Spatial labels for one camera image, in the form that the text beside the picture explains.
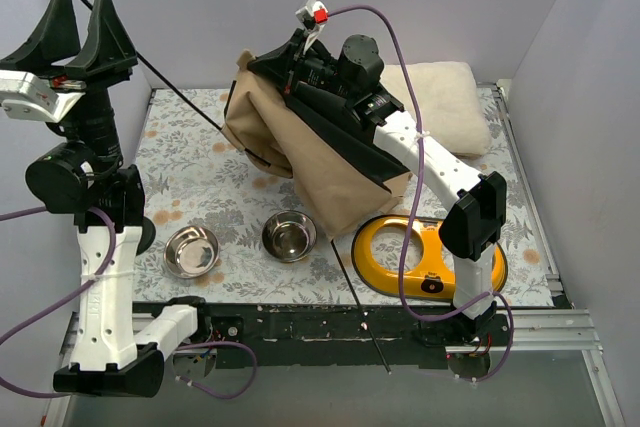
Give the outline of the black tent pole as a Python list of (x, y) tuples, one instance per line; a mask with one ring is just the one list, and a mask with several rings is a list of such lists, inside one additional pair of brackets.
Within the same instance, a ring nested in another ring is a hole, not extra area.
[[(89, 0), (79, 0), (87, 9), (93, 10), (94, 4)], [(210, 126), (212, 126), (217, 132), (222, 132), (222, 126), (208, 116), (201, 108), (194, 104), (189, 98), (187, 98), (166, 76), (164, 76), (151, 62), (149, 62), (140, 52), (136, 52), (138, 60), (148, 69), (151, 73), (157, 77), (161, 83), (172, 91), (184, 104), (186, 104), (193, 112), (200, 116)]]
[(357, 307), (357, 310), (358, 310), (358, 313), (359, 313), (359, 317), (360, 317), (360, 321), (361, 321), (361, 328), (362, 328), (363, 331), (366, 331), (368, 333), (368, 335), (369, 335), (369, 337), (371, 339), (371, 342), (372, 342), (372, 344), (373, 344), (373, 346), (374, 346), (374, 348), (375, 348), (375, 350), (376, 350), (376, 352), (377, 352), (377, 354), (379, 356), (379, 360), (381, 361), (385, 371), (387, 372), (388, 375), (391, 375), (392, 374), (391, 366), (390, 366), (389, 362), (387, 361), (387, 359), (385, 357), (385, 354), (383, 353), (383, 350), (382, 350), (382, 348), (381, 348), (381, 346), (380, 346), (380, 344), (378, 342), (378, 339), (376, 338), (376, 335), (375, 335), (374, 331), (369, 326), (366, 312), (365, 312), (365, 310), (364, 310), (364, 308), (363, 308), (363, 306), (362, 306), (362, 304), (361, 304), (361, 302), (359, 300), (357, 291), (356, 291), (356, 289), (355, 289), (355, 287), (354, 287), (354, 285), (353, 285), (353, 283), (351, 281), (351, 278), (349, 277), (349, 274), (348, 274), (347, 269), (346, 269), (346, 267), (344, 265), (344, 262), (343, 262), (343, 260), (342, 260), (342, 258), (340, 256), (340, 253), (339, 253), (339, 251), (337, 249), (337, 246), (336, 246), (336, 244), (335, 244), (335, 242), (333, 240), (330, 240), (329, 244), (330, 244), (331, 249), (332, 249), (332, 251), (334, 253), (334, 256), (335, 256), (335, 258), (336, 258), (336, 260), (338, 262), (338, 265), (339, 265), (339, 267), (340, 267), (340, 269), (342, 271), (342, 274), (343, 274), (343, 276), (345, 278), (345, 281), (347, 283), (347, 286), (349, 288), (351, 296), (352, 296), (352, 298), (353, 298), (353, 300), (354, 300), (354, 302), (356, 304), (356, 307)]

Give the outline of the beige fabric pet tent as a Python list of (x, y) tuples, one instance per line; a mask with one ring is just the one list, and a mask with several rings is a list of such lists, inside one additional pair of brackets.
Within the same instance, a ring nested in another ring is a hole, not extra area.
[(324, 120), (300, 118), (267, 80), (248, 69), (243, 51), (224, 110), (223, 135), (260, 170), (294, 181), (294, 191), (328, 238), (352, 232), (404, 200), (411, 174), (345, 134), (328, 141)]

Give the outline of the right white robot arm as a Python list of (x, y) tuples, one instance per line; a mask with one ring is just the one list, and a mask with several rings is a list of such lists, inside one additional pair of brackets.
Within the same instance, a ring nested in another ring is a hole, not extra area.
[(406, 171), (420, 177), (447, 211), (438, 235), (454, 261), (453, 334), (469, 345), (486, 336), (496, 312), (491, 273), (506, 220), (504, 177), (464, 164), (418, 127), (381, 84), (384, 62), (371, 37), (349, 36), (333, 57), (298, 29), (248, 69), (368, 179), (382, 183)]

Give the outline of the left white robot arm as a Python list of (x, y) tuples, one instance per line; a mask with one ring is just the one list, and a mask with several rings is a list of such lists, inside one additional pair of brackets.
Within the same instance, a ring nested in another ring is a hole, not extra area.
[(139, 170), (124, 161), (109, 90), (129, 80), (137, 62), (112, 0), (94, 0), (85, 36), (73, 0), (50, 0), (1, 62), (6, 116), (43, 123), (62, 139), (27, 167), (25, 181), (44, 211), (72, 217), (80, 249), (76, 341), (53, 376), (55, 397), (153, 397), (167, 358), (213, 333), (195, 298), (172, 300), (142, 331), (133, 329), (134, 263), (155, 229)]

